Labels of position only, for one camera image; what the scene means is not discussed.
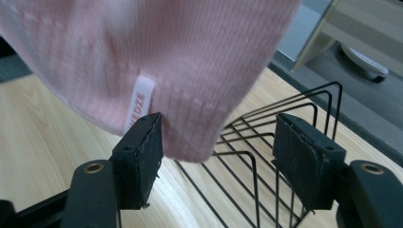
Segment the wire rack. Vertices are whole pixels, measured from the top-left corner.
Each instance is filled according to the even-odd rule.
[[[308,211],[271,163],[276,115],[299,116],[334,140],[341,94],[330,83],[246,113],[222,130],[208,162],[176,164],[223,227],[297,227]]]

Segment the gray floor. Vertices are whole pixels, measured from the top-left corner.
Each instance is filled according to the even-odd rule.
[[[0,58],[0,83],[8,82],[13,79],[30,74],[27,65],[14,54]]]
[[[338,81],[343,85],[340,121],[393,161],[403,166],[403,77],[391,73],[381,83],[366,80],[371,73],[332,46],[297,71],[287,69],[277,54],[269,65],[300,91]]]

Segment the pink knit beanie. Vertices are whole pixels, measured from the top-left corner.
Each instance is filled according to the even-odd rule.
[[[163,152],[203,162],[296,0],[1,0],[0,36],[64,103],[119,135],[163,114]]]

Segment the wooden table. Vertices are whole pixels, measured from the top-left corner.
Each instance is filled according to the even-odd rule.
[[[230,119],[294,94],[295,89],[266,69]],[[66,190],[77,166],[108,159],[120,139],[71,111],[36,76],[0,85],[0,117],[0,199],[11,200],[17,211]],[[349,151],[346,162],[378,162],[403,180],[401,167],[342,124],[336,141]],[[176,163],[164,159],[159,175],[151,206],[123,212],[124,227],[221,226]],[[234,225],[236,218],[229,224],[240,227]],[[335,210],[310,214],[301,227],[336,227]]]

